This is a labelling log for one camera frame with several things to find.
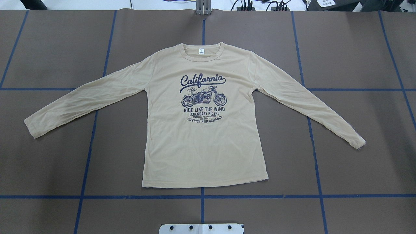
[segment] shirt sleeve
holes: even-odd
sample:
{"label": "shirt sleeve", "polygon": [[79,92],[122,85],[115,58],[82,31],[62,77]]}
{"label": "shirt sleeve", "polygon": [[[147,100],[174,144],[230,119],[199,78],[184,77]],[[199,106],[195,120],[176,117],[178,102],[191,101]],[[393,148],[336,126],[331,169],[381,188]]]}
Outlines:
{"label": "shirt sleeve", "polygon": [[253,52],[249,59],[249,76],[255,89],[309,116],[355,149],[365,145],[365,140],[335,111],[286,72]]}
{"label": "shirt sleeve", "polygon": [[40,109],[24,120],[30,134],[38,138],[91,111],[118,102],[146,88],[153,76],[152,56],[86,83]]}

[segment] long-sleeve t-shirt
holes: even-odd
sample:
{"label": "long-sleeve t-shirt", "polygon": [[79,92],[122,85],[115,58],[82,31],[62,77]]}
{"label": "long-sleeve t-shirt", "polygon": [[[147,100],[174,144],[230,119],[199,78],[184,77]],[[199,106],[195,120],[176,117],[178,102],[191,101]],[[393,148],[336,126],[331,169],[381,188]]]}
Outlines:
{"label": "long-sleeve t-shirt", "polygon": [[254,90],[323,124],[356,149],[365,144],[283,70],[223,42],[160,50],[80,86],[24,122],[37,138],[142,90],[148,97],[143,187],[216,187],[268,179]]}

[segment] motorcycle print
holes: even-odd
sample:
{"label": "motorcycle print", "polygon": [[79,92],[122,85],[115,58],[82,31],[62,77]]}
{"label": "motorcycle print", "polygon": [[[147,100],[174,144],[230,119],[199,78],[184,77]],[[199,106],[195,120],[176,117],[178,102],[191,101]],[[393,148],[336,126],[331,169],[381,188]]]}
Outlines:
{"label": "motorcycle print", "polygon": [[184,107],[191,107],[195,104],[208,104],[211,102],[212,93],[214,93],[214,103],[221,107],[227,103],[227,97],[223,93],[218,93],[216,88],[217,86],[209,86],[200,92],[184,95],[181,104]]}

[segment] white floor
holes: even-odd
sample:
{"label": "white floor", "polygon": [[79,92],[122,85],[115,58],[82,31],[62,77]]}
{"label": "white floor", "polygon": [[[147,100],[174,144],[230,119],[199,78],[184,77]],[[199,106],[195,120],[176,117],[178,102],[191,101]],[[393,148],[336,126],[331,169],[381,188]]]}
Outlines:
{"label": "white floor", "polygon": [[[165,1],[165,0],[42,0],[49,10],[118,10],[122,8],[131,8],[135,10],[182,10],[182,9],[196,9],[194,1]],[[234,0],[211,0],[211,7],[219,10],[230,10]],[[305,11],[306,6],[302,0],[290,0],[287,3],[292,11]],[[256,10],[266,10],[268,3],[261,3],[259,0],[253,2],[253,7]],[[409,12],[416,12],[414,4],[408,4],[405,0],[401,5],[402,9]],[[361,9],[361,4],[355,8],[354,11]],[[25,10],[25,7],[19,0],[1,0],[0,10]]]}

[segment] blue tape grid line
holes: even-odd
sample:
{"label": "blue tape grid line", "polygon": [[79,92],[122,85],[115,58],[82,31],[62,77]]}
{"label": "blue tape grid line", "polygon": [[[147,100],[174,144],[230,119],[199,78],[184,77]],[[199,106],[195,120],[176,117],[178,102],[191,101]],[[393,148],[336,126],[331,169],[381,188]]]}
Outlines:
{"label": "blue tape grid line", "polygon": [[[205,19],[202,20],[202,45],[205,45]],[[201,188],[201,223],[205,223],[205,188]]]}
{"label": "blue tape grid line", "polygon": [[[109,42],[108,42],[107,55],[106,55],[105,64],[104,64],[103,76],[105,76],[106,72],[107,72],[107,64],[108,64],[108,58],[110,56],[111,40],[113,39],[114,24],[116,22],[116,16],[117,16],[117,11],[115,10],[114,11],[114,16],[113,16],[113,24],[111,26],[110,39],[109,39]],[[89,162],[90,162],[91,153],[92,153],[92,143],[94,141],[95,129],[97,127],[97,116],[98,116],[98,110],[95,112],[94,125],[92,127],[92,133],[91,133],[91,140],[89,142],[88,157],[87,157],[87,163],[85,165],[84,179],[82,181],[81,196],[79,198],[79,205],[78,205],[77,219],[75,221],[74,234],[77,234],[77,232],[78,232],[79,219],[81,217],[82,202],[84,200],[85,185],[87,183]]]}
{"label": "blue tape grid line", "polygon": [[302,63],[300,61],[299,44],[297,42],[297,33],[296,33],[296,26],[295,26],[295,16],[293,15],[293,11],[291,11],[290,13],[292,14],[292,25],[293,25],[293,33],[295,35],[295,44],[296,44],[297,62],[299,63],[300,80],[302,82],[302,85],[305,86],[305,81],[303,80]]}
{"label": "blue tape grid line", "polygon": [[[76,88],[0,88],[4,91],[72,91]],[[308,88],[309,91],[379,91],[379,92],[402,92],[403,89],[349,89],[349,88]],[[414,92],[416,89],[404,89],[406,92]]]}
{"label": "blue tape grid line", "polygon": [[386,34],[386,30],[384,28],[383,18],[381,17],[381,11],[380,10],[379,10],[379,18],[380,18],[381,28],[382,28],[383,34],[384,34],[384,39],[386,40],[387,48],[389,49],[390,57],[391,57],[391,60],[393,62],[393,65],[394,65],[394,69],[396,70],[396,75],[397,75],[397,78],[399,80],[400,87],[401,87],[401,90],[403,92],[403,96],[404,96],[404,99],[406,101],[406,104],[407,104],[407,108],[409,109],[410,117],[412,118],[413,127],[416,130],[415,117],[413,116],[412,108],[410,107],[409,100],[407,99],[406,91],[404,89],[403,82],[401,80],[400,73],[399,73],[399,70],[397,68],[397,64],[396,64],[396,61],[394,59],[394,56],[393,56],[393,52],[391,51],[389,40],[387,39],[387,34]]}
{"label": "blue tape grid line", "polygon": [[97,115],[98,115],[98,110],[95,112],[94,125],[93,125],[92,133],[91,133],[91,140],[89,142],[88,157],[87,157],[87,163],[85,164],[84,179],[82,181],[81,195],[79,197],[78,212],[77,212],[77,219],[75,221],[74,234],[76,234],[78,232],[79,218],[81,216],[82,202],[84,200],[85,184],[87,183],[89,161],[91,159],[92,143],[94,141],[95,129],[96,129],[96,126],[97,126]]}
{"label": "blue tape grid line", "polygon": [[205,19],[202,20],[202,45],[205,45]]}
{"label": "blue tape grid line", "polygon": [[[20,38],[21,32],[23,30],[23,26],[25,24],[25,21],[27,19],[27,15],[28,12],[26,12],[25,14],[25,18],[22,22],[22,26],[20,28],[19,34],[16,38],[14,47],[12,49],[9,61],[7,63],[5,72],[3,74],[1,83],[0,83],[0,90],[42,90],[42,91],[72,91],[75,88],[1,88],[8,67],[10,65],[12,56],[14,54],[15,48],[17,46],[18,40]],[[111,28],[111,34],[110,34],[110,39],[109,39],[109,46],[107,49],[107,55],[106,55],[106,61],[105,61],[105,65],[104,65],[104,71],[103,71],[103,76],[106,75],[106,69],[107,69],[107,65],[108,65],[108,58],[109,58],[109,53],[110,53],[110,49],[111,49],[111,40],[112,40],[112,35],[114,32],[114,25],[115,25],[115,19],[116,19],[116,13],[117,11],[114,11],[114,18],[113,18],[113,24],[112,24],[112,28]],[[304,78],[303,78],[303,71],[302,71],[302,64],[301,64],[301,60],[300,60],[300,52],[299,52],[299,45],[298,45],[298,40],[297,40],[297,34],[296,34],[296,26],[295,26],[295,19],[294,19],[294,14],[293,12],[291,12],[292,14],[292,24],[293,24],[293,31],[294,31],[294,35],[295,35],[295,44],[296,44],[296,51],[297,51],[297,57],[298,57],[298,63],[299,63],[299,69],[300,69],[300,76],[301,76],[301,81],[302,81],[302,85],[305,85],[304,82]],[[309,91],[390,91],[390,92],[397,92],[397,91],[402,91],[403,95],[405,97],[406,100],[406,104],[408,106],[413,124],[415,126],[416,129],[416,123],[415,123],[415,119],[412,113],[412,110],[410,108],[410,104],[409,101],[407,99],[407,95],[406,92],[412,92],[412,91],[416,91],[416,89],[405,89],[403,86],[403,82],[401,80],[396,62],[394,60],[393,57],[393,53],[391,51],[388,39],[387,39],[387,35],[384,29],[384,24],[383,24],[383,20],[381,17],[381,13],[379,11],[379,18],[380,18],[380,22],[381,22],[381,27],[383,30],[383,34],[386,40],[386,44],[394,65],[394,68],[396,70],[396,74],[397,77],[399,79],[399,83],[401,86],[401,89],[356,89],[356,88],[309,88]],[[202,44],[205,44],[205,22],[206,20],[203,20],[203,31],[202,31]],[[319,194],[318,195],[205,195],[205,189],[201,188],[201,195],[154,195],[154,196],[140,196],[140,195],[121,195],[121,196],[111,196],[111,195],[106,195],[106,196],[86,196],[84,195],[85,192],[85,184],[86,184],[86,180],[87,180],[87,174],[88,174],[88,167],[89,167],[89,161],[91,158],[91,152],[92,152],[92,142],[94,139],[94,135],[95,135],[95,129],[96,129],[96,124],[97,124],[97,115],[98,115],[98,111],[96,111],[95,114],[95,119],[94,119],[94,126],[93,126],[93,131],[92,131],[92,136],[91,136],[91,141],[90,141],[90,148],[89,148],[89,153],[88,153],[88,158],[87,158],[87,163],[86,163],[86,168],[85,168],[85,172],[84,172],[84,180],[83,180],[83,185],[82,185],[82,191],[81,191],[81,195],[80,196],[71,196],[71,195],[0,195],[0,199],[80,199],[80,203],[79,203],[79,209],[78,209],[78,213],[77,213],[77,221],[75,224],[75,230],[74,233],[77,232],[77,228],[78,228],[78,224],[79,224],[79,218],[80,218],[80,213],[81,213],[81,209],[82,209],[82,201],[83,199],[200,199],[201,200],[201,223],[204,223],[204,200],[205,199],[299,199],[299,198],[312,198],[312,199],[316,199],[319,198],[321,201],[321,210],[322,210],[322,218],[323,218],[323,222],[324,222],[324,229],[325,229],[325,233],[327,233],[327,224],[326,224],[326,217],[325,217],[325,211],[324,211],[324,204],[323,204],[323,198],[394,198],[394,197],[416,197],[416,194],[322,194],[322,189],[321,189],[321,184],[320,184],[320,179],[319,179],[319,170],[318,170],[318,164],[317,164],[317,158],[316,158],[316,151],[315,151],[315,146],[314,146],[314,140],[313,140],[313,132],[312,132],[312,127],[311,127],[311,123],[310,123],[310,119],[308,118],[308,126],[309,126],[309,130],[310,130],[310,137],[311,137],[311,141],[312,141],[312,148],[313,148],[313,155],[314,155],[314,159],[315,159],[315,172],[316,172],[316,176],[317,176],[317,185],[318,185],[318,191]]]}
{"label": "blue tape grid line", "polygon": [[[299,53],[299,44],[298,44],[298,41],[297,41],[297,34],[296,34],[295,15],[293,14],[293,11],[291,11],[290,13],[292,15],[292,25],[293,25],[293,33],[295,35],[295,44],[296,44],[297,60],[298,60],[298,63],[299,63],[300,79],[302,81],[302,86],[305,87],[305,80],[303,79],[303,71],[302,71],[302,62],[300,60],[300,53]],[[325,234],[328,234],[327,218],[326,218],[326,215],[325,215],[324,199],[322,198],[321,180],[319,178],[318,160],[316,158],[315,142],[313,140],[311,119],[309,117],[307,117],[307,120],[308,120],[308,127],[309,127],[309,135],[310,135],[311,142],[312,142],[313,157],[314,157],[314,160],[315,160],[315,174],[316,174],[316,182],[317,182],[317,185],[318,185],[319,201],[320,201],[320,204],[321,204],[322,222],[323,222],[323,225],[324,225],[324,232],[325,232]]]}
{"label": "blue tape grid line", "polygon": [[205,188],[201,188],[201,223],[205,223]]}
{"label": "blue tape grid line", "polygon": [[25,17],[23,18],[22,25],[20,26],[19,33],[18,33],[18,35],[17,35],[17,37],[16,37],[15,44],[13,45],[12,52],[10,53],[9,60],[7,61],[6,69],[4,70],[3,77],[2,77],[1,82],[0,82],[0,88],[3,86],[3,82],[4,82],[4,80],[6,79],[7,70],[9,70],[9,66],[10,66],[10,63],[11,63],[11,61],[12,61],[13,54],[15,53],[15,49],[16,49],[17,43],[19,42],[20,35],[22,34],[23,27],[24,27],[24,25],[25,25],[25,23],[26,23],[26,19],[27,19],[27,15],[28,15],[28,14],[29,14],[29,11],[27,10],[27,11],[26,11],[26,14],[25,14]]}
{"label": "blue tape grid line", "polygon": [[[299,194],[299,195],[84,195],[83,199],[316,199],[416,198],[416,194]],[[0,195],[0,199],[80,199],[79,195]]]}

